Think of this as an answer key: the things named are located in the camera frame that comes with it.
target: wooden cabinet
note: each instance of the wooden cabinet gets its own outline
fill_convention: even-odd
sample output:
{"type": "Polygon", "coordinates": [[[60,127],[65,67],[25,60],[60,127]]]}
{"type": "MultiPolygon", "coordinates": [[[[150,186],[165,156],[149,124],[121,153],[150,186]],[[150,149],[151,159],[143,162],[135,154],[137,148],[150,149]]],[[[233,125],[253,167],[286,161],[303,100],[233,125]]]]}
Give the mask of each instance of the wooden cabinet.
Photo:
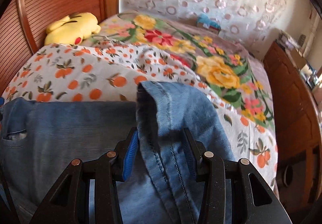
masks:
{"type": "Polygon", "coordinates": [[[279,163],[299,154],[306,154],[305,188],[302,206],[306,206],[312,189],[313,176],[318,171],[316,196],[321,192],[321,166],[313,168],[313,149],[320,148],[321,130],[315,100],[299,71],[277,43],[273,43],[264,60],[272,89],[276,140],[279,163]]]}

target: bedsheet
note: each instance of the bedsheet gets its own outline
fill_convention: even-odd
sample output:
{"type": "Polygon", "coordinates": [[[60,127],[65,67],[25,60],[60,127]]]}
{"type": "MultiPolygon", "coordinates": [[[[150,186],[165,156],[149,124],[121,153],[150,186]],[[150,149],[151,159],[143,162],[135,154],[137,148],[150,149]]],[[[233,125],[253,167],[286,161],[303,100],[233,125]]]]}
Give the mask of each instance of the bedsheet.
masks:
{"type": "Polygon", "coordinates": [[[235,112],[190,68],[147,44],[105,38],[104,49],[52,44],[41,48],[5,89],[5,102],[136,101],[139,82],[179,81],[202,91],[217,110],[236,159],[248,158],[273,188],[278,152],[271,131],[235,112]]]}
{"type": "Polygon", "coordinates": [[[126,43],[154,45],[196,72],[215,97],[275,135],[268,77],[262,63],[242,45],[222,40],[205,29],[133,10],[115,15],[100,25],[99,35],[83,45],[104,49],[105,36],[126,43]]]}

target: screw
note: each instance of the screw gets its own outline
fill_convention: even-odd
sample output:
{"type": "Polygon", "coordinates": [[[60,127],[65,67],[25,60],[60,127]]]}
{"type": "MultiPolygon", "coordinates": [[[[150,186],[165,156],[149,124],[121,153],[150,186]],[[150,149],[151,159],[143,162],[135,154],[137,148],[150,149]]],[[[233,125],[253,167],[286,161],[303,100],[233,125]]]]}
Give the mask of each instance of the screw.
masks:
{"type": "Polygon", "coordinates": [[[214,156],[214,154],[211,152],[211,151],[206,151],[204,153],[204,155],[207,157],[207,158],[212,158],[214,156]]]}
{"type": "Polygon", "coordinates": [[[115,151],[109,151],[107,154],[106,154],[109,158],[114,158],[116,156],[116,152],[115,151]]]}
{"type": "Polygon", "coordinates": [[[77,166],[78,164],[80,164],[80,160],[79,159],[74,159],[74,160],[72,160],[71,161],[71,164],[73,165],[73,166],[77,166]]]}
{"type": "Polygon", "coordinates": [[[245,159],[245,158],[241,159],[241,160],[240,160],[240,162],[241,162],[242,164],[244,164],[244,165],[248,165],[248,164],[249,164],[249,160],[247,160],[247,159],[245,159]]]}

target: blue gripper pad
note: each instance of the blue gripper pad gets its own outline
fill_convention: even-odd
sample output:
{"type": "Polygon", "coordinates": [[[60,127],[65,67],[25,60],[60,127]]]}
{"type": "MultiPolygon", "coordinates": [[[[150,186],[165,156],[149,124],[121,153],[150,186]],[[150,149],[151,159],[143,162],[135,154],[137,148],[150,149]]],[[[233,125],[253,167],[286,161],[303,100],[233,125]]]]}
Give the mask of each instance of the blue gripper pad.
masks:
{"type": "Polygon", "coordinates": [[[124,181],[126,181],[131,175],[137,148],[138,148],[138,136],[137,136],[137,130],[136,130],[132,135],[131,142],[128,146],[128,150],[124,157],[124,167],[122,172],[122,178],[124,179],[124,181]]]}
{"type": "Polygon", "coordinates": [[[187,136],[184,133],[184,131],[182,131],[181,143],[183,145],[183,151],[185,153],[186,162],[188,165],[190,176],[193,179],[195,179],[197,176],[197,161],[192,153],[192,150],[190,148],[190,144],[188,142],[187,136]]]}

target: stuffed animal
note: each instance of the stuffed animal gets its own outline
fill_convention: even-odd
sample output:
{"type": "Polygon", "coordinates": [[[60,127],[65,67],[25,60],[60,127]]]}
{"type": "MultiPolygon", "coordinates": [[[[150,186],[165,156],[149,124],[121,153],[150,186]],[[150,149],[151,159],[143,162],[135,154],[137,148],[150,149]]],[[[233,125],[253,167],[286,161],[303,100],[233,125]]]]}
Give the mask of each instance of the stuffed animal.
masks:
{"type": "Polygon", "coordinates": [[[101,27],[97,23],[96,17],[89,12],[66,16],[47,27],[45,45],[51,43],[80,44],[92,33],[100,32],[101,27]]]}

